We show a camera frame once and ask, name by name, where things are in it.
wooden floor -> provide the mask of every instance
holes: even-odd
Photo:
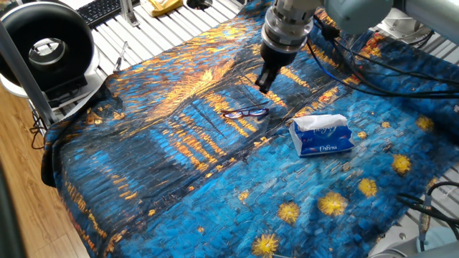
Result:
[[[28,256],[89,257],[56,189],[45,186],[40,178],[43,150],[30,146],[29,128],[34,121],[27,101],[9,94],[0,85],[0,103],[0,161]],[[38,136],[36,144],[42,141]]]

metal pole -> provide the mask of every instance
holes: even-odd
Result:
[[[44,98],[44,95],[38,87],[34,76],[30,72],[25,61],[22,59],[19,51],[14,45],[13,39],[11,39],[8,31],[5,29],[5,26],[3,23],[1,23],[1,21],[0,54],[3,56],[9,68],[14,73],[14,76],[16,76],[19,84],[24,88],[25,92],[27,93],[27,97],[29,97],[29,99],[34,104],[38,114],[46,123],[46,126],[57,122],[56,115],[52,112],[51,107]]]
[[[405,0],[404,12],[459,44],[459,0]]]
[[[9,192],[6,176],[0,164],[0,257],[26,258],[21,231]]]
[[[120,0],[121,16],[133,27],[138,26],[134,8],[132,7],[132,0]]]

cloth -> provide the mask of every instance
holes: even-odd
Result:
[[[233,20],[111,75],[84,109],[51,126],[42,178],[57,187],[91,257],[365,257],[406,212],[395,195],[421,195],[457,161],[455,100],[354,92],[305,49],[260,93],[253,82],[270,4],[250,2]],[[344,38],[398,68],[459,79],[456,66],[373,32]],[[359,83],[317,28],[311,39],[327,70]],[[449,88],[370,79],[400,92]],[[219,113],[265,101],[263,118]],[[356,147],[299,158],[286,121],[308,114],[346,116]]]

tissue box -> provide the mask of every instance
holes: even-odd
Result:
[[[352,132],[343,115],[307,115],[292,121],[289,131],[300,158],[354,147]]]

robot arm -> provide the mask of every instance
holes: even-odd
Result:
[[[459,0],[275,0],[262,27],[261,56],[265,60],[255,84],[268,92],[281,67],[289,65],[313,28],[317,7],[349,34],[377,25],[395,6],[459,44]]]
[[[390,12],[392,0],[275,0],[262,27],[265,60],[255,84],[268,92],[281,67],[289,65],[313,28],[313,15],[323,5],[328,15],[350,34],[365,32]]]

